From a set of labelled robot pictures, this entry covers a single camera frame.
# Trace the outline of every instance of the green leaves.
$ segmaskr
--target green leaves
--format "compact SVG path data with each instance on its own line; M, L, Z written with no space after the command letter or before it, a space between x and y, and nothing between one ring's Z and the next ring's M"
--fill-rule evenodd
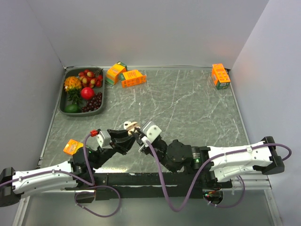
M80 89L70 89L68 91L69 97L68 100L72 101L72 104L79 105L81 104L81 97L80 97Z

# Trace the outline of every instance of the small orange box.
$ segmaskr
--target small orange box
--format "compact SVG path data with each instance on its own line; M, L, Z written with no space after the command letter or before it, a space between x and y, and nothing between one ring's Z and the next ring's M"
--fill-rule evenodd
M84 146L83 143L71 139L66 144L64 148L64 152L70 155L74 155L77 152L77 150L79 150L83 146Z
M138 70L123 72L120 74L122 87L130 87L146 82L146 75L141 74Z
M225 89L230 85L230 78L222 64L212 65L212 79L217 89Z
M110 86L115 85L119 81L120 73L126 72L127 66L122 62L117 62L108 71L105 77L105 82Z

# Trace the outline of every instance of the black tray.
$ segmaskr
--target black tray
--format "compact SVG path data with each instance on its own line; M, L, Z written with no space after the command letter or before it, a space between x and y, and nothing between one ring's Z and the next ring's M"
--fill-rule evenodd
M71 76L75 76L75 77L78 77L78 74L82 71L84 71L85 69L89 69L90 71L92 72L96 72L99 68L97 67L82 67L82 68L75 68L75 69L72 69L70 71L67 71L65 73L65 77L64 77L64 80L63 80L63 83L65 82L65 79L68 78L68 77L71 77ZM100 73L102 76L103 76L103 85L101 87L94 87L93 90L95 93L98 93L98 92L102 92L103 93L103 97L102 97L102 105L100 105L100 107L95 110L95 111L91 111L91 112L82 112L82 113L67 113L67 112L64 112L64 109L66 106L72 104L71 101L68 101L68 97L69 97L69 94L67 94L64 90L64 85L62 85L62 89L61 89L61 94L60 94L60 103L59 103L59 110L61 113L65 114L65 115L68 115L68 116L71 116L71 117L85 117L85 116L91 116L91 115L96 115L96 114L99 114L101 111L102 111L102 107L103 107L103 100L104 100L104 86L105 86L105 75L103 74L103 70L101 71ZM83 100L82 101L82 104L80 104L79 106L82 108L84 107L86 104L86 101Z

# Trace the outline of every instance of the green vegetable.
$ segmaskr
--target green vegetable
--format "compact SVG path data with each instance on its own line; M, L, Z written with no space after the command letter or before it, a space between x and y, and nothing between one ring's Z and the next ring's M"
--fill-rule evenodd
M66 113L78 113L80 112L80 107L78 105L68 105L64 110Z

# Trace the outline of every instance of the red connector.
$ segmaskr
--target red connector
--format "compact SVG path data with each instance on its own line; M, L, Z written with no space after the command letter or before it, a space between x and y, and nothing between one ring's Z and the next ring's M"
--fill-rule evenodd
M90 132L90 134L91 134L91 137L95 137L96 135L98 135L99 134L99 132L97 131L97 130L92 130L91 132Z

